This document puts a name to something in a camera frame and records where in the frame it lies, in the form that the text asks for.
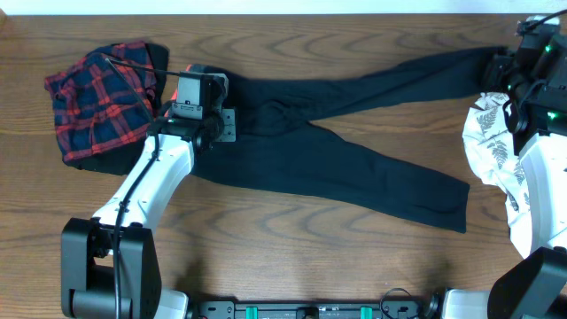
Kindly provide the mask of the black leggings with red waistband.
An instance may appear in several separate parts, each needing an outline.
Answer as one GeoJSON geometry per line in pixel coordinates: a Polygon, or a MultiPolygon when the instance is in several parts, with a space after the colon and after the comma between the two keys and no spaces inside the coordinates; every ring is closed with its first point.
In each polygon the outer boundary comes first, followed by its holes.
{"type": "Polygon", "coordinates": [[[199,155],[195,176],[229,186],[315,196],[462,233],[470,186],[318,126],[329,117],[477,95],[494,47],[453,51],[342,80],[250,79],[228,73],[237,139],[199,155]]]}

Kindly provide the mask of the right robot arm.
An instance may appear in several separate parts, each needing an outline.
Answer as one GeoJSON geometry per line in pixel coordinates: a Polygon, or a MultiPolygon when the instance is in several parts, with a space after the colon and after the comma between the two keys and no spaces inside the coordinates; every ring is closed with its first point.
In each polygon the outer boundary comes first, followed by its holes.
{"type": "Polygon", "coordinates": [[[426,318],[564,318],[566,298],[566,37],[560,15],[518,23],[516,51],[495,55],[484,89],[505,93],[504,122],[531,201],[528,255],[488,292],[446,289],[426,318]]]}

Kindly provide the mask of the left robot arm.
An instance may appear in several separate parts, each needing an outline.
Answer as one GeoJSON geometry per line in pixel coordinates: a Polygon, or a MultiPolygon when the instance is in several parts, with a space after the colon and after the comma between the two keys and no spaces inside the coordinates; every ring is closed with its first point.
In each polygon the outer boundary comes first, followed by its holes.
{"type": "Polygon", "coordinates": [[[188,318],[187,294],[163,287],[154,233],[198,155],[236,139],[236,115],[223,107],[225,74],[179,75],[177,95],[150,126],[121,187],[61,234],[61,308],[70,318],[188,318]]]}

